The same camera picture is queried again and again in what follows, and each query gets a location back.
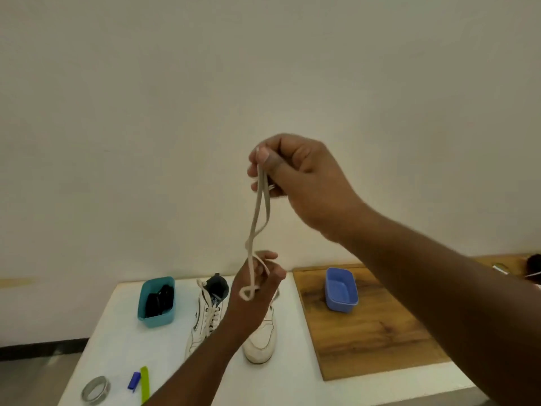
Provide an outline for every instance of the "green plastic strip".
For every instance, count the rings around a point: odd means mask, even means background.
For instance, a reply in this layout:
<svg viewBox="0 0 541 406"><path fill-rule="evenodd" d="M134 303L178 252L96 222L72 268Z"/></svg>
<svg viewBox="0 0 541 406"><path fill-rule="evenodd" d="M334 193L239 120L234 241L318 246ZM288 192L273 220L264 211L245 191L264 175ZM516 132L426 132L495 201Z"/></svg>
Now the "green plastic strip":
<svg viewBox="0 0 541 406"><path fill-rule="evenodd" d="M150 397L150 385L148 383L148 368L141 368L141 404L146 402Z"/></svg>

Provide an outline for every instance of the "white tabletop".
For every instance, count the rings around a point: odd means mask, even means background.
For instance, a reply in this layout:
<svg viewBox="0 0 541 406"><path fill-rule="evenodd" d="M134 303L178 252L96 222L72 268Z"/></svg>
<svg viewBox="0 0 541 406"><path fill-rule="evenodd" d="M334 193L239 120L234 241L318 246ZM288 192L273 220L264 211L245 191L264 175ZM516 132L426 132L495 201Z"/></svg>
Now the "white tabletop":
<svg viewBox="0 0 541 406"><path fill-rule="evenodd" d="M233 278L226 279L231 283ZM141 285L133 282L116 287L59 406L82 404L81 390L100 375L111 382L103 406L139 405L140 388L134 394L127 389L134 371L148 367L153 393L182 364L199 296L195 279L176 281L175 319L152 329L137 318ZM452 362L324 382L292 273L282 282L280 293L274 312L278 338L273 357L264 365L253 365L239 350L226 369L213 405L369 406L473 386Z"/></svg>

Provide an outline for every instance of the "white shoelace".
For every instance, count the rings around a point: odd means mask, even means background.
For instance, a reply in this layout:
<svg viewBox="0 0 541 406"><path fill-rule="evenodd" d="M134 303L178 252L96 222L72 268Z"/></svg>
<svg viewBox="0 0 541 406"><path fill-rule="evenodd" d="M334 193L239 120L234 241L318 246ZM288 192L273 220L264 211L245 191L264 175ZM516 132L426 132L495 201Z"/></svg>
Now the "white shoelace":
<svg viewBox="0 0 541 406"><path fill-rule="evenodd" d="M218 325L218 321L220 318L219 312L221 309L212 304L212 298L210 297L210 293L208 293L208 291L205 289L207 283L201 281L200 279L197 280L197 283L203 291L203 296L205 297L208 305L208 311L205 311L205 313L203 314L203 316L206 317L205 326L203 326L203 331L205 332L204 336L208 337Z"/></svg>
<svg viewBox="0 0 541 406"><path fill-rule="evenodd" d="M263 171L261 166L258 164L258 196L255 201L255 212L254 218L252 219L252 226L250 228L250 235L245 244L246 250L248 251L248 270L250 272L250 285L242 287L240 289L240 297L244 300L254 299L255 291L259 289L259 286L255 284L255 269L252 258L257 259L260 264L263 265L263 268L265 268L267 275L270 275L271 273L269 271L269 268L267 268L267 265L265 265L265 262L263 262L263 260L254 253L254 238L257 237L265 229L265 227L269 223L269 218L271 217L271 196L269 194L270 189L272 188L269 187L267 172ZM262 197L265 197L265 211L267 218L263 226L256 230L255 228L258 224ZM275 300L279 296L279 294L280 292L277 291L273 300Z"/></svg>

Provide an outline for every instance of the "sneaker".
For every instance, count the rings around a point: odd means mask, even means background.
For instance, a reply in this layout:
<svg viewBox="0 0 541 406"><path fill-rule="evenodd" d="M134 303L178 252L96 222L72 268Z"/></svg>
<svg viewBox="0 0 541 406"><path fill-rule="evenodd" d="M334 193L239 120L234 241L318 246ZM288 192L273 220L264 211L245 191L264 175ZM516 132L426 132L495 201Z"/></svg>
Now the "sneaker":
<svg viewBox="0 0 541 406"><path fill-rule="evenodd" d="M216 273L206 282L197 280L201 288L199 309L195 313L195 325L188 337L185 359L188 358L220 324L227 309L229 286L227 281Z"/></svg>
<svg viewBox="0 0 541 406"><path fill-rule="evenodd" d="M242 344L242 351L247 360L255 364L261 364L271 358L275 347L276 323L274 321L274 309L271 304L261 325Z"/></svg>

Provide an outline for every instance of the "blue plastic piece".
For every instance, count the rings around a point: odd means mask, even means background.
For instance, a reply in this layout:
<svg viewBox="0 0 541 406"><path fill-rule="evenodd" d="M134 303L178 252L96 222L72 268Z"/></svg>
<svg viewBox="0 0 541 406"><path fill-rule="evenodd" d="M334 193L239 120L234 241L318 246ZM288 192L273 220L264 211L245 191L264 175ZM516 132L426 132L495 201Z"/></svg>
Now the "blue plastic piece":
<svg viewBox="0 0 541 406"><path fill-rule="evenodd" d="M152 316L150 318L145 318L145 306L147 304L147 298L150 293L158 293L159 290L164 285L169 285L173 288L174 295L172 301L172 308L165 312L164 314L158 316ZM141 294L139 295L139 307L137 311L137 317L142 321L147 327L157 327L167 325L172 322L175 317L175 305L176 305L176 291L175 291L175 280L170 277L156 278L147 280L141 287Z"/></svg>
<svg viewBox="0 0 541 406"><path fill-rule="evenodd" d="M134 372L134 375L132 376L132 380L128 384L128 389L130 389L132 392L135 392L135 388L137 388L137 385L139 384L140 380L141 380L141 373Z"/></svg>
<svg viewBox="0 0 541 406"><path fill-rule="evenodd" d="M353 273L346 269L328 268L325 275L325 300L330 310L350 313L359 303Z"/></svg>

